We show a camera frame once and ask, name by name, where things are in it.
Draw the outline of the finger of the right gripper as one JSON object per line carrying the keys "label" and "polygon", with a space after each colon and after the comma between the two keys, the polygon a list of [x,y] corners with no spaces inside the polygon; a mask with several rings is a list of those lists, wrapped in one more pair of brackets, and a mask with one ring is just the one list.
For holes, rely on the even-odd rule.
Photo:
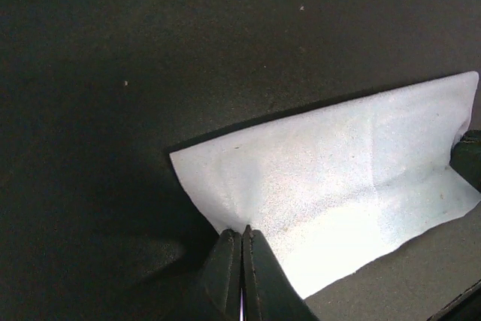
{"label": "finger of the right gripper", "polygon": [[481,184],[481,131],[470,130],[453,147],[450,166],[475,189]]}

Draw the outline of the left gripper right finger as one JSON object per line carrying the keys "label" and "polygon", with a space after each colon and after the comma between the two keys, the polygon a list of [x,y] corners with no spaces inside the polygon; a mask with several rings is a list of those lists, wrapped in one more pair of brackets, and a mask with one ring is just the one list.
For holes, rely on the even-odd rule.
{"label": "left gripper right finger", "polygon": [[317,320],[294,290],[261,231],[245,228],[243,312],[245,320]]}

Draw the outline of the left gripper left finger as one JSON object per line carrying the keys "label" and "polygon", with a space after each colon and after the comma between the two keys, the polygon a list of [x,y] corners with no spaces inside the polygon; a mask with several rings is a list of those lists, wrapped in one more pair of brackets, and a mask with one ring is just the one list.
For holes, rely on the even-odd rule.
{"label": "left gripper left finger", "polygon": [[241,234],[223,231],[201,269],[188,302],[191,320],[239,320]]}

